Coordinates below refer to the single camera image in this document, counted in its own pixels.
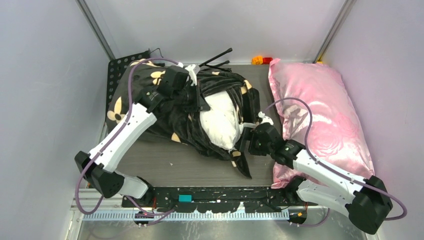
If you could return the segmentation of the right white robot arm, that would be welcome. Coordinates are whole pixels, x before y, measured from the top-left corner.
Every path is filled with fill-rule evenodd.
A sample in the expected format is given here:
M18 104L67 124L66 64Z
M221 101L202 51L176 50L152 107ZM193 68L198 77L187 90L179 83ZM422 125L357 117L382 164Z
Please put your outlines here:
M329 163L314 154L307 142L283 139L264 112L257 116L258 124L244 123L239 127L241 137L236 146L240 151L248 149L251 155L270 156L276 163L319 182L296 176L285 188L288 203L309 202L334 210L370 235L389 220L392 198L380 178L365 178Z

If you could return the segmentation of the white pillow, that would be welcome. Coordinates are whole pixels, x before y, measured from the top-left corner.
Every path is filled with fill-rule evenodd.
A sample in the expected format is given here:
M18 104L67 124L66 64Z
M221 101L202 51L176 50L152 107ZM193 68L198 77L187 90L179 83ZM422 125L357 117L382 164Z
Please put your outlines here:
M221 91L205 97L205 101L210 110L199 114L202 129L212 144L227 151L235 150L242 131L230 95Z

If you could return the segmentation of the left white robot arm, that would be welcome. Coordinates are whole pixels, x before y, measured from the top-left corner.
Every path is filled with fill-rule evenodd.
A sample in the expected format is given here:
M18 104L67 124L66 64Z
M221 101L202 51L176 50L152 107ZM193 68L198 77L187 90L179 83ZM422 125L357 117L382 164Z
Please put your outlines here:
M136 96L128 89L129 110L122 120L88 153L76 154L74 159L81 175L104 198L120 194L134 198L141 207L153 202L153 193L146 181L116 169L128 149L159 117L176 107L187 113L210 110L198 85L199 71L198 65L179 63L167 68L159 84L144 87Z

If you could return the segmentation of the black floral pillowcase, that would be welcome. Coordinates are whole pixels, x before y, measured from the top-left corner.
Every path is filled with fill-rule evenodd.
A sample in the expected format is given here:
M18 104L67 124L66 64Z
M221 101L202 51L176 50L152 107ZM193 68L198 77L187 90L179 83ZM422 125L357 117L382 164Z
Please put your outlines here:
M128 80L130 71L134 70L131 89L132 96L135 97L144 87L158 85L167 69L168 67L147 61L145 58L129 64L106 112L105 122L108 131L112 131L129 110ZM234 72L201 70L197 74L197 79L204 99L207 96L226 91L236 108L240 125L248 123L243 122L243 94L254 87L245 77ZM145 134L191 146L206 157L230 161L242 175L251 178L247 160L244 154L237 150L237 143L235 149L230 151L212 144L201 126L200 112L185 112L181 107L175 107L159 117L145 131Z

